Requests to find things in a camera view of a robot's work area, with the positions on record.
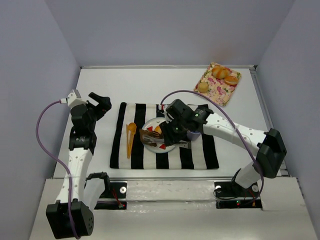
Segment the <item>orange glazed donut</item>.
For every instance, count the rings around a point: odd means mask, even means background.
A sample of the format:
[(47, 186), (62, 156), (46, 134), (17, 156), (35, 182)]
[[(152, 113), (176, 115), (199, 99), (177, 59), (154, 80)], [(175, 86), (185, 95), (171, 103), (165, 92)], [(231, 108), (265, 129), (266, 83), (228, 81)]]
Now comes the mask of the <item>orange glazed donut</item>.
[(153, 131), (154, 131), (154, 132), (157, 132), (157, 133), (160, 134), (160, 135), (162, 134), (162, 130), (161, 130), (161, 128), (160, 128), (159, 125), (156, 126)]

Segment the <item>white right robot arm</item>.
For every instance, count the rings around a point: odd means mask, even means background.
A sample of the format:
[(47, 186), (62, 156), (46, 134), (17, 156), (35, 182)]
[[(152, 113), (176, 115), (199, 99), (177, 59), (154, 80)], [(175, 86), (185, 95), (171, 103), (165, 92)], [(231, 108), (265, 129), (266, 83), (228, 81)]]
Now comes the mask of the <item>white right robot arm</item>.
[(166, 146), (182, 141), (188, 132), (200, 132), (247, 150), (251, 162), (237, 170), (231, 181), (221, 187), (221, 191), (231, 197), (240, 196), (257, 181), (276, 178), (287, 155), (283, 138), (274, 128), (268, 131), (253, 129), (236, 124), (226, 115), (220, 116), (204, 105), (192, 109), (179, 101), (157, 110), (165, 117), (160, 128)]

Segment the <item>brown chocolate bread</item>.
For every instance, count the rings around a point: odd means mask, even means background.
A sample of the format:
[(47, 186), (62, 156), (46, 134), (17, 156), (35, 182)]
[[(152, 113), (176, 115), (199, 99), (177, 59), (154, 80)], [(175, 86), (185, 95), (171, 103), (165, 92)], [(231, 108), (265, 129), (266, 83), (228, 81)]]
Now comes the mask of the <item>brown chocolate bread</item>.
[(147, 145), (154, 145), (164, 142), (164, 137), (157, 131), (148, 131), (144, 129), (139, 130), (140, 140)]

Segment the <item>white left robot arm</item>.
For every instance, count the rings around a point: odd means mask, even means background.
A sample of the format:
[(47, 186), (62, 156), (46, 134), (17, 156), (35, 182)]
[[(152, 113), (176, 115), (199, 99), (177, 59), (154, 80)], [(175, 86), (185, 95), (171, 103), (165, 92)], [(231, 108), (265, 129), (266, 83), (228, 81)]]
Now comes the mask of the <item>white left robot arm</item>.
[(83, 100), (79, 91), (72, 90), (60, 100), (70, 108), (72, 128), (68, 143), (68, 162), (61, 190), (54, 204), (46, 207), (46, 217), (57, 240), (90, 236), (94, 229), (94, 209), (104, 191), (110, 190), (106, 172), (90, 173), (88, 168), (97, 143), (95, 127), (111, 108), (109, 97), (93, 92), (88, 95), (97, 102)]

